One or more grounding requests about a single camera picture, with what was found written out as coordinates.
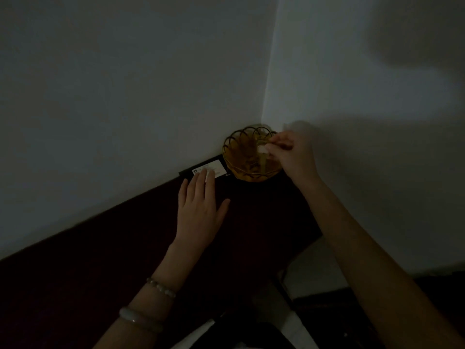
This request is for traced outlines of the person's right hand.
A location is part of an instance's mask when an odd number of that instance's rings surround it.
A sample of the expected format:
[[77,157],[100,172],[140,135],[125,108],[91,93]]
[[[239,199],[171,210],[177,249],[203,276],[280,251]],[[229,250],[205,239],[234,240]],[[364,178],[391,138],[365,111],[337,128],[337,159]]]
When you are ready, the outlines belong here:
[[317,172],[310,141],[295,132],[295,143],[290,155],[286,159],[274,159],[278,161],[287,176],[301,190],[307,190],[322,184],[322,179]]

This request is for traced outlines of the person's left hand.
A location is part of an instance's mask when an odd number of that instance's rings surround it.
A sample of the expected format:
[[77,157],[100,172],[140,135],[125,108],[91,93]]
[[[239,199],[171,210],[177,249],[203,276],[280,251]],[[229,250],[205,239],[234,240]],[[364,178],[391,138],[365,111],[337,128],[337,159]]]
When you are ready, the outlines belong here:
[[188,253],[203,252],[214,240],[222,223],[216,223],[215,172],[210,170],[205,182],[205,198],[196,200],[196,174],[188,181],[186,203],[178,209],[177,231],[173,244]]

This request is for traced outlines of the person's right forearm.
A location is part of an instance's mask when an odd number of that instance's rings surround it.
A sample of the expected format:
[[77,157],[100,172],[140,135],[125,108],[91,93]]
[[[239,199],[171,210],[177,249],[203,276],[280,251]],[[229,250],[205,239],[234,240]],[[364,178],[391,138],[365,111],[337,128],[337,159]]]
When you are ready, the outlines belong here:
[[465,349],[465,339],[321,179],[295,184],[386,348]]

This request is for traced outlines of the person's left forearm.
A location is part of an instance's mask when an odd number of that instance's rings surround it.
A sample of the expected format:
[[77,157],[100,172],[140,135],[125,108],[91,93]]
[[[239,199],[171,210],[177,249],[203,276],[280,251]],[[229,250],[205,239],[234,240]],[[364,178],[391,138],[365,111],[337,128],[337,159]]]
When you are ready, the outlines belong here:
[[[202,253],[188,253],[173,243],[151,278],[173,292],[178,292]],[[131,300],[129,307],[164,323],[174,299],[146,283]],[[107,329],[93,349],[153,349],[159,334],[136,327],[120,317]]]

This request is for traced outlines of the white printed card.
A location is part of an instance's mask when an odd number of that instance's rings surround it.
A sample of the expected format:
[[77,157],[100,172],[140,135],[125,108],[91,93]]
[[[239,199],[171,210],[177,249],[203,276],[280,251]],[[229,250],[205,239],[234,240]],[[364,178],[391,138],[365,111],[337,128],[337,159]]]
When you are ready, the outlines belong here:
[[192,169],[192,173],[193,174],[200,173],[202,170],[214,171],[215,178],[218,178],[220,176],[224,176],[227,174],[227,169],[225,168],[224,164],[222,163],[220,159],[215,159],[208,163],[204,163],[200,166],[194,167]]

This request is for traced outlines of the black flat holder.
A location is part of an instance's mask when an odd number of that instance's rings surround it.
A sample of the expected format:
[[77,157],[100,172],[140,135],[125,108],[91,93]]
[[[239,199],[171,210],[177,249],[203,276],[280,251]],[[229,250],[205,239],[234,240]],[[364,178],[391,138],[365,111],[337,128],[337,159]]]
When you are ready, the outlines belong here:
[[183,179],[185,178],[185,179],[191,180],[192,177],[194,176],[194,174],[192,173],[192,169],[194,167],[200,166],[200,165],[202,165],[204,163],[208,163],[208,162],[210,162],[212,160],[215,160],[215,159],[220,159],[222,161],[222,163],[224,164],[225,168],[227,169],[227,174],[225,176],[232,175],[232,171],[227,167],[227,164],[226,164],[226,161],[225,161],[223,155],[219,154],[219,155],[217,155],[215,157],[209,158],[208,160],[206,160],[206,161],[204,161],[202,163],[195,164],[194,166],[179,172],[179,176],[182,177]]

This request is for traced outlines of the amber scalloped glass bowl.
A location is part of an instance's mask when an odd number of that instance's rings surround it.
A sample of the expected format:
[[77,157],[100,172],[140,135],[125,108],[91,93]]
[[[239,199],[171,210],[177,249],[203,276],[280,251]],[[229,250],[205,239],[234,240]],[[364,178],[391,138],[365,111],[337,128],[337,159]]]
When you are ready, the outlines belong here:
[[248,126],[236,130],[225,140],[222,155],[227,168],[245,182],[264,182],[282,171],[272,160],[265,145],[276,134],[268,127]]

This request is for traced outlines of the pale jade bangle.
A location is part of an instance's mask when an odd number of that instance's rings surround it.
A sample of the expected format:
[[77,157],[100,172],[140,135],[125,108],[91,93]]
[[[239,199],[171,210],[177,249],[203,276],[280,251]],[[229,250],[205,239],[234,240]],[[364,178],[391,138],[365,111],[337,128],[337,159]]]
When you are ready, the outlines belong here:
[[154,334],[160,334],[164,328],[162,323],[129,307],[122,307],[119,310],[119,317],[136,327],[142,328]]

